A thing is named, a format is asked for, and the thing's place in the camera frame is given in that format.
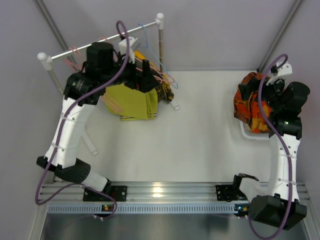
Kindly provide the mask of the orange camouflage trousers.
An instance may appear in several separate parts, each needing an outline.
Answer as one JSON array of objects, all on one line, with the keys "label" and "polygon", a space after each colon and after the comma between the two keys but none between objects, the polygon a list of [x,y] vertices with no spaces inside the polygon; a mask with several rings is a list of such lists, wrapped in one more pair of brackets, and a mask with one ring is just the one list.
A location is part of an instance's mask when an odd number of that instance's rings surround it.
[{"label": "orange camouflage trousers", "polygon": [[263,74],[250,72],[238,85],[233,98],[234,117],[247,124],[254,134],[266,134],[269,132],[258,102],[258,90],[262,78]]}]

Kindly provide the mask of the pink hanger of orange trousers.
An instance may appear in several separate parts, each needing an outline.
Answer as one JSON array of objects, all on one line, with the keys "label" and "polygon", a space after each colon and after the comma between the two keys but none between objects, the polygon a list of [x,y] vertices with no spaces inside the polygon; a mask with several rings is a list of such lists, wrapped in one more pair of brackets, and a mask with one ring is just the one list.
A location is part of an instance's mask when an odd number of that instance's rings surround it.
[{"label": "pink hanger of orange trousers", "polygon": [[68,49],[71,51],[71,55],[67,56],[63,61],[72,72],[79,72],[82,69],[83,56],[75,46],[69,47]]}]

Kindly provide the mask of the pink hanger of beige trousers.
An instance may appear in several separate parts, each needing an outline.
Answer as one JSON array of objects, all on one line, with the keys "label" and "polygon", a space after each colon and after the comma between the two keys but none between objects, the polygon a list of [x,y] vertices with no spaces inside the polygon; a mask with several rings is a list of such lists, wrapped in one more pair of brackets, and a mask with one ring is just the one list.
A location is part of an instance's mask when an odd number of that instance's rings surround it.
[{"label": "pink hanger of beige trousers", "polygon": [[118,115],[123,112],[123,108],[121,107],[121,105],[109,95],[104,95],[101,97],[101,99],[103,100],[105,105],[108,107],[110,112]]}]

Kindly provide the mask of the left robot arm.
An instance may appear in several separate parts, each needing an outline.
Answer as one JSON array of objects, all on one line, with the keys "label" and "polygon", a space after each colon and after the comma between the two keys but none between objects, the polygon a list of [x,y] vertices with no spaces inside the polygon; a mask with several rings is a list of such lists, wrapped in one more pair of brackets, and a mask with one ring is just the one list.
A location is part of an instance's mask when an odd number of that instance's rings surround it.
[{"label": "left robot arm", "polygon": [[51,145],[36,163],[46,171],[72,184],[107,195],[112,182],[92,170],[89,163],[76,157],[86,123],[99,99],[110,90],[120,104],[141,105],[138,97],[146,97],[159,86],[149,61],[137,69],[133,42],[123,39],[119,52],[108,42],[94,42],[86,49],[86,61],[78,72],[70,75],[63,92],[62,110]]}]

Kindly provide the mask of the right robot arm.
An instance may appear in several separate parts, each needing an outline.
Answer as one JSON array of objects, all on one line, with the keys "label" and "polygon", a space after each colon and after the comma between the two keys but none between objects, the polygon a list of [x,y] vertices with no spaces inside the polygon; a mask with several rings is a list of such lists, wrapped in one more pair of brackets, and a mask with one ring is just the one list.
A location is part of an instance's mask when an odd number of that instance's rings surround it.
[{"label": "right robot arm", "polygon": [[252,221],[289,230],[307,215],[297,192],[296,161],[302,138],[298,115],[309,94],[305,84],[291,82],[284,87],[283,79],[262,87],[262,98],[272,110],[266,119],[271,144],[268,186],[261,187],[256,177],[244,173],[235,175],[232,184],[234,196],[250,202],[248,216]]}]

